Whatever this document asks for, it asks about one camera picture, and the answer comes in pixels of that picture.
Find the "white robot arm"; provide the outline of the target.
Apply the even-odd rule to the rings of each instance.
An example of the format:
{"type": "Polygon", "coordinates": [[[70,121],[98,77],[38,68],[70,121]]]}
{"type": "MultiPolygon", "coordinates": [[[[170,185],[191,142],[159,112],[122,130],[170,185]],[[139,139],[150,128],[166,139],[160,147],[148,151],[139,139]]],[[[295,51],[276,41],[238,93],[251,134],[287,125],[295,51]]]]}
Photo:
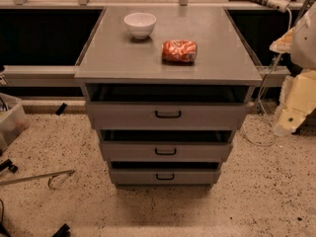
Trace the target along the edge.
{"type": "Polygon", "coordinates": [[[276,53],[289,53],[293,64],[302,68],[282,84],[273,131],[276,135],[295,132],[316,109],[316,3],[296,25],[270,45],[276,53]]]}

